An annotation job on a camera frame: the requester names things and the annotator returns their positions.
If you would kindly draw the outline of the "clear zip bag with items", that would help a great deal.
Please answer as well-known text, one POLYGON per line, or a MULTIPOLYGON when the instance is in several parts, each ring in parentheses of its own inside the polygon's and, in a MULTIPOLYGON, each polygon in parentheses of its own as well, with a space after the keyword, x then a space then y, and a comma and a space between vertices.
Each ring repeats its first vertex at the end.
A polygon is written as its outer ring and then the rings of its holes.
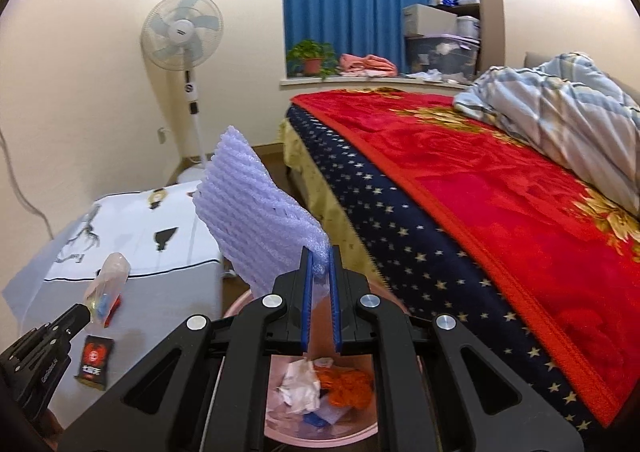
POLYGON ((111 253, 106 257, 98 276, 89 284, 84 296, 92 324, 107 328, 111 323, 130 269, 129 261, 122 253, 111 253))

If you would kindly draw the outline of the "purple foam net sheet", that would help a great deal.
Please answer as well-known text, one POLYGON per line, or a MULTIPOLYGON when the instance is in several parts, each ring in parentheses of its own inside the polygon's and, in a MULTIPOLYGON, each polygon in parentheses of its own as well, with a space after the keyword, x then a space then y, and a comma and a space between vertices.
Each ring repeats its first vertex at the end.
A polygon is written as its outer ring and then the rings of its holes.
POLYGON ((253 295, 272 291, 311 251, 312 301, 329 295, 330 241, 318 220, 281 190, 235 127, 221 135, 193 196, 196 215, 253 295))

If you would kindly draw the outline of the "white paper ball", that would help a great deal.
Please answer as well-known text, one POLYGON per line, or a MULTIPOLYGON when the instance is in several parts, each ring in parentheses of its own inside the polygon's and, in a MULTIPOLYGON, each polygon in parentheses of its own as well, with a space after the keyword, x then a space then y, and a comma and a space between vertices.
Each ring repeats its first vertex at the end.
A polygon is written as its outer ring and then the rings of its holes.
POLYGON ((291 413, 306 414, 320 408, 320 380, 314 368, 329 368, 332 365, 331 358, 314 361, 302 358, 288 365, 278 391, 291 413))

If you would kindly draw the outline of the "orange plastic bag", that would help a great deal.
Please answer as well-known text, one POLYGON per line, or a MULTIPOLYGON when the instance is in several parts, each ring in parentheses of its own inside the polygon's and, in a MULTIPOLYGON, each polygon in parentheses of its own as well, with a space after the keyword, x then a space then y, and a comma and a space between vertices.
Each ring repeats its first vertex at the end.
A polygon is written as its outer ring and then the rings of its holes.
POLYGON ((335 408, 367 409, 373 399, 373 377, 356 368, 316 366, 320 388, 328 395, 329 404, 335 408))

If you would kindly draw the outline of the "blue plastic bag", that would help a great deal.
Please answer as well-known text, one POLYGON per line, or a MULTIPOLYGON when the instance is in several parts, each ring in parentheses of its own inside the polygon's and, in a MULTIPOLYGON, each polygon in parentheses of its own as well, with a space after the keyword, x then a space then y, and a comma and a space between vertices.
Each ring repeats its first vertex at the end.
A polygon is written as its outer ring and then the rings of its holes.
POLYGON ((303 416, 303 422, 314 428, 326 428, 332 426, 332 423, 326 419, 326 414, 318 412, 306 413, 303 416))

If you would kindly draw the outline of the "pink trash bin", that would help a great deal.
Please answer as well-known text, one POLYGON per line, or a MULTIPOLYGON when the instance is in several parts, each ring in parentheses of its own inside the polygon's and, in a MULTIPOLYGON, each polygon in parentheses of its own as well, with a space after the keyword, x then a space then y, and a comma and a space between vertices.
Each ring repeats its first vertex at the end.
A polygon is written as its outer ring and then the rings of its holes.
POLYGON ((265 438, 289 451, 358 448, 378 434, 372 358, 337 354, 329 298, 311 323, 305 356, 271 358, 265 438))

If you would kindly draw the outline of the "yellow star bed skirt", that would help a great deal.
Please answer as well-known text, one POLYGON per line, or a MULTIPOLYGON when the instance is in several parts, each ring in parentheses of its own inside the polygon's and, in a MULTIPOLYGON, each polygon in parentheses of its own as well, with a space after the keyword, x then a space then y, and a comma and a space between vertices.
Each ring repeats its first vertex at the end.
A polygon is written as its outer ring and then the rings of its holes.
POLYGON ((297 131, 289 120, 280 124, 280 140, 283 145, 283 161, 291 170, 294 185, 305 201, 306 209, 318 220, 330 241, 341 250, 343 265, 362 273, 370 282, 387 289, 387 284, 376 268, 364 244, 314 163, 297 131))

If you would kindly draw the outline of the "black red snack packet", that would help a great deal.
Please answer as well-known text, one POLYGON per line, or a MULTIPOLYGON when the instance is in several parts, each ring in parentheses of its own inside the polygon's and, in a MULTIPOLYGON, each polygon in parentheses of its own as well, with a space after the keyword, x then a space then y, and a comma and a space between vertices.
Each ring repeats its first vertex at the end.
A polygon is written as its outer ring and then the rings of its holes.
POLYGON ((114 348, 114 340, 88 335, 82 347, 78 373, 79 383, 105 390, 107 387, 108 361, 114 348))

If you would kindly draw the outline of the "navy star bedsheet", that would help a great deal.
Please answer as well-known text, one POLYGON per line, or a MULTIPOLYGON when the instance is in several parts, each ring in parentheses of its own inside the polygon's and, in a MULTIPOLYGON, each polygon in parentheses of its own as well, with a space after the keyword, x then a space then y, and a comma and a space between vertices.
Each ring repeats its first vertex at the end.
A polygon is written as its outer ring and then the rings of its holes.
POLYGON ((565 374, 445 229, 335 129, 299 106, 285 113, 346 212, 387 288, 413 316, 451 313, 584 439, 601 426, 565 374))

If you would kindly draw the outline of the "white printed cloth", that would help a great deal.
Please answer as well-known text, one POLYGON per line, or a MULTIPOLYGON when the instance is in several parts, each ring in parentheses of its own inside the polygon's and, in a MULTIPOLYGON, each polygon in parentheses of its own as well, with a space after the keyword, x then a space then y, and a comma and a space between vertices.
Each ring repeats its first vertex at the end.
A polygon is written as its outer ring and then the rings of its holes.
POLYGON ((127 259, 132 277, 220 263, 218 244, 194 209, 196 186, 189 181, 94 202, 65 238, 44 279, 91 280, 114 253, 127 259))

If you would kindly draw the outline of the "pink folded clothes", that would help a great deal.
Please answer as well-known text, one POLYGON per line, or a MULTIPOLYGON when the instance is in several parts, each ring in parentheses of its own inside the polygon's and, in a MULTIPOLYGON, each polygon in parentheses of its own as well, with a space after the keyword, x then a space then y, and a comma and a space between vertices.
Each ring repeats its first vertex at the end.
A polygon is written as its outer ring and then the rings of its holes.
POLYGON ((338 64, 343 76, 363 78, 396 78, 398 69, 392 61, 376 55, 355 56, 343 54, 338 64))

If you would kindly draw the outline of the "potted green plant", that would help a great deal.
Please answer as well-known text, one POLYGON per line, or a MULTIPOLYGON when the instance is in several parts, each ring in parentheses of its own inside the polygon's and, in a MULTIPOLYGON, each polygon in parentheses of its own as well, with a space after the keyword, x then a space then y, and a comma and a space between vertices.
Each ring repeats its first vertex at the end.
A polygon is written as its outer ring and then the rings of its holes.
POLYGON ((288 49, 286 54, 288 75, 319 76, 325 79, 338 72, 333 46, 307 38, 288 49))

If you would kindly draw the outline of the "clear storage bin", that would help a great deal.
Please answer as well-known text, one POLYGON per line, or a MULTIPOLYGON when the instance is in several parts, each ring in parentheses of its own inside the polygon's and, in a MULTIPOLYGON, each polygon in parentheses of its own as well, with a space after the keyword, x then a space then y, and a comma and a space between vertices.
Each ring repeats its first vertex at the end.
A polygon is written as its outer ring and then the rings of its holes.
POLYGON ((411 73, 437 70, 459 82, 476 74, 480 41, 453 34, 406 38, 407 68, 411 73))

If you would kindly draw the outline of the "white cardboard box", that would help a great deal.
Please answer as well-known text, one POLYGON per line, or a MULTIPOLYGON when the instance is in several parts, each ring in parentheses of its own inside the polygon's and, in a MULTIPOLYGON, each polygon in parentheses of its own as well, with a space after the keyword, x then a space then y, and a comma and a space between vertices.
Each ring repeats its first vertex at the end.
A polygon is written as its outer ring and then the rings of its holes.
POLYGON ((439 36, 457 32, 457 16, 438 8, 414 4, 402 10, 404 35, 406 38, 418 36, 439 36))

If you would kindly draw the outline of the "white standing fan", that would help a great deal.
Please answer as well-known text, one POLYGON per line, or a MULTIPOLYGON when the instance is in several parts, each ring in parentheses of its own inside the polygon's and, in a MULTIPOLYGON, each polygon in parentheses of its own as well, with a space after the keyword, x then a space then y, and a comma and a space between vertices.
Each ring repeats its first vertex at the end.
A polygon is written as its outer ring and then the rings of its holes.
POLYGON ((143 55, 158 68, 183 76, 183 95, 198 144, 198 163, 177 176, 177 183, 201 180, 206 157, 198 105, 195 68, 216 52, 224 18, 213 0, 163 0, 146 16, 140 36, 143 55))

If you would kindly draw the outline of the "plaid striped quilt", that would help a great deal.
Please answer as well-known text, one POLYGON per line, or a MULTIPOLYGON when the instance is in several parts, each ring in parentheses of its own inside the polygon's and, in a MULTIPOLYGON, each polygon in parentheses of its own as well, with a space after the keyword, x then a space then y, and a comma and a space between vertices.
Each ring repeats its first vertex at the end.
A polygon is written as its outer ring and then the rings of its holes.
POLYGON ((639 104, 581 53, 492 67, 454 108, 524 142, 639 214, 639 104))

